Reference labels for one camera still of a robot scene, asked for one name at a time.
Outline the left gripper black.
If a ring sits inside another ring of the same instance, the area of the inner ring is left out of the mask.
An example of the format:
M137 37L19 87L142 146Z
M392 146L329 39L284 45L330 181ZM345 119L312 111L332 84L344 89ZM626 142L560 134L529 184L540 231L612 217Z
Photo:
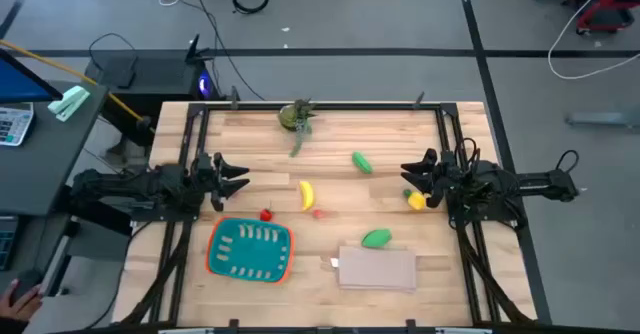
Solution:
M229 199L250 183L249 179L219 180L218 175L223 178L236 178L249 171L249 168L228 164L220 152L214 154L213 162L211 156L203 152L198 154L192 163L196 186L203 193L210 194L211 204L216 212L224 210L222 197Z

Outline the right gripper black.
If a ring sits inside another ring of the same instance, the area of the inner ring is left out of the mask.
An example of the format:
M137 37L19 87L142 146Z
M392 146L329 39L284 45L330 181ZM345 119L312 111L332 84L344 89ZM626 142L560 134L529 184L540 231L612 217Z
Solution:
M445 198L447 191L459 188L463 178L463 170L457 164L456 155L452 151L443 151L440 161L435 149L429 148L419 162L405 163L401 168L401 176L421 193L428 193L428 207L436 208Z

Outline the yellow toy bell pepper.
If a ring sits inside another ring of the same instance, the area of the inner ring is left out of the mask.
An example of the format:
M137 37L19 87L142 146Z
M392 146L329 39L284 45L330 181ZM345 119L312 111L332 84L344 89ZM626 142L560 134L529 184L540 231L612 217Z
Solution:
M413 210L419 211L426 208L426 197L421 192L404 189L403 195Z

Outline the green toy cucumber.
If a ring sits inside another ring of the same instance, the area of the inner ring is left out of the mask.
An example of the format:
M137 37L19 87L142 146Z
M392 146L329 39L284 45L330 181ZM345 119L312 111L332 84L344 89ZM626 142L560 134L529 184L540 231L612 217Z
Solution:
M358 151L352 153L352 162L354 166L364 174L372 174L373 167L366 157Z

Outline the yellow toy banana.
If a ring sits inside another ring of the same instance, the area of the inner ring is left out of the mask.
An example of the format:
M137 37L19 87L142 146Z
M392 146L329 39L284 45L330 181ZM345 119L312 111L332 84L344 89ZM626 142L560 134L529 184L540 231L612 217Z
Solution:
M299 189L302 195L302 210L306 211L311 209L315 203L313 186L308 181L300 181Z

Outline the green toy leafy vegetable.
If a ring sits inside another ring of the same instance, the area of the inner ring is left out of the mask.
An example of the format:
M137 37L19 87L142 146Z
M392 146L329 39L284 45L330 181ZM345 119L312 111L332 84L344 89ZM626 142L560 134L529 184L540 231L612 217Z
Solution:
M392 239L390 229L374 229L368 232L361 240L361 245L365 248L379 249L385 247Z

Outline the teal basket with orange rim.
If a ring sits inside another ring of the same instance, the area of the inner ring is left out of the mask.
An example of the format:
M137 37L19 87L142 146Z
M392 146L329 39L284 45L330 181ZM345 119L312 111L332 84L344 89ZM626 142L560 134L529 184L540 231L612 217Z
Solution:
M222 217L209 237L205 268L233 279L276 284L291 271L294 247L294 234L286 226Z

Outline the potted artificial succulent plant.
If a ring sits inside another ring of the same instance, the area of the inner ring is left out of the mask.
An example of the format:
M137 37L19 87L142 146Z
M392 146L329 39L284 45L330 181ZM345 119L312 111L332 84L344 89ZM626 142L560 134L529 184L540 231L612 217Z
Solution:
M315 117L313 113L315 106L311 99L297 99L292 104L283 106L277 115L280 125L295 134L295 143L289 153L290 157L298 155L304 141L312 134L310 119Z

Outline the folded beige cloth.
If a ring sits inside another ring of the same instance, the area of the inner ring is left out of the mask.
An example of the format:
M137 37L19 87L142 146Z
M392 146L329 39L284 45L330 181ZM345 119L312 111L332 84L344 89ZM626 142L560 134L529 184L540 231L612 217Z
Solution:
M344 289L415 291L417 258L408 250L342 246L338 283Z

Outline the black computer tower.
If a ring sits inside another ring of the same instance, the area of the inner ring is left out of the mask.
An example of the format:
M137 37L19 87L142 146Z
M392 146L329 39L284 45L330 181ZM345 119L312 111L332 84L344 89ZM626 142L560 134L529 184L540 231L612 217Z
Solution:
M85 75L107 86L120 101L141 116L156 117L168 101L212 101L220 97L207 69L207 57L198 49L194 37L187 49L146 52L134 49L122 53L91 53ZM127 89L102 82L102 70L114 57L137 57L135 77Z

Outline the flat black device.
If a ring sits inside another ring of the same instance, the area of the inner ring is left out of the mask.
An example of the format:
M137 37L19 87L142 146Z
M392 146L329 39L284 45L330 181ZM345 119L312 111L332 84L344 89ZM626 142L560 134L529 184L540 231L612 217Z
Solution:
M137 57L114 57L107 61L102 70L102 82L121 89L129 88L135 77Z

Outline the mint green stapler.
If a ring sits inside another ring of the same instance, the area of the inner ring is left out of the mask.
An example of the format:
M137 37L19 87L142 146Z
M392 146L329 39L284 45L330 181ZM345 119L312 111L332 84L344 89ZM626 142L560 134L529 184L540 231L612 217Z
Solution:
M84 87L76 85L63 93L61 100L53 101L48 105L48 110L56 119L66 122L89 98L91 93Z

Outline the dark grey desk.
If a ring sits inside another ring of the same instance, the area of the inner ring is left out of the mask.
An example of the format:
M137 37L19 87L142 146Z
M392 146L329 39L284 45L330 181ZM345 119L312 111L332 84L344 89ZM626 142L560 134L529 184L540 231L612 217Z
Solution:
M104 86L82 86L90 96L70 119L59 121L37 102L26 140L0 146L0 215L45 216L55 206L108 96Z

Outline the grey desk calculator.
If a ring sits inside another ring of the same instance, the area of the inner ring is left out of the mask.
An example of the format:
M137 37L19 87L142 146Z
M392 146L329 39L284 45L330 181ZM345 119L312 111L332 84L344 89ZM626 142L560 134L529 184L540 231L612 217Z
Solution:
M20 146L34 120L32 103L0 104L0 146Z

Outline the black computer mouse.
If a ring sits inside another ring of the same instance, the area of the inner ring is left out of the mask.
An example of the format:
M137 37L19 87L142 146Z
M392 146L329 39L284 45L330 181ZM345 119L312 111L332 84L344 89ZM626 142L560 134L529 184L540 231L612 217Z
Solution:
M33 287L39 285L43 280L43 274L38 269L28 269L20 272L18 274L17 280L17 286L9 299L9 303L11 305L13 305L18 299L20 299Z

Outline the computer monitor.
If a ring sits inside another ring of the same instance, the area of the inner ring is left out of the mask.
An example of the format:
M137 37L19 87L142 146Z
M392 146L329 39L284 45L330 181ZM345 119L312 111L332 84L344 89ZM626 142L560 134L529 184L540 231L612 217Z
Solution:
M0 49L0 104L52 102L62 98L60 91Z

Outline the red and black cart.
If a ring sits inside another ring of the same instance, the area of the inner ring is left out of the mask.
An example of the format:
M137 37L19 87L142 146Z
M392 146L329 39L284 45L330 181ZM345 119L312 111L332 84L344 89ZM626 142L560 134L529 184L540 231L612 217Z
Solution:
M578 35L589 32L615 34L635 22L632 11L640 8L640 0L563 0L563 3L575 8Z

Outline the person's hand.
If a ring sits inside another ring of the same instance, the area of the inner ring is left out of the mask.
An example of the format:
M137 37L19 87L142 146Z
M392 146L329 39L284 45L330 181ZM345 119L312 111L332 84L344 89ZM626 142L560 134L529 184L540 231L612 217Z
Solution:
M12 280L0 296L0 318L29 322L43 304L40 285L36 284L28 289L18 299L11 299L19 284L20 281L18 279Z

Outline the black aluminium table frame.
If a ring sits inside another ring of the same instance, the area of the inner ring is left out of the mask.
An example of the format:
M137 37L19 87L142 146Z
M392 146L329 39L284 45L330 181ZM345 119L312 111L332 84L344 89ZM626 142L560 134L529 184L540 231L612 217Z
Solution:
M484 159L495 160L494 135L480 102L450 111L420 110L403 103L320 104L312 134L299 154L295 137L264 103L246 110L213 110L207 125L193 122L192 147L220 152L250 169L250 183L225 205L228 217L255 219L270 209L294 234L293 265L278 284L212 274L205 268L209 237L219 214L204 204L192 226L183 286L167 285L160 315L171 307L184 326L421 326L466 325L471 320L458 239L444 208L415 211L407 204L401 165L429 149L465 137ZM364 174L352 162L361 152L373 167ZM311 183L315 203L302 210L300 181ZM315 219L312 212L328 212ZM391 247L417 258L415 291L355 290L339 286L330 264L342 246L357 247L374 229L390 229Z

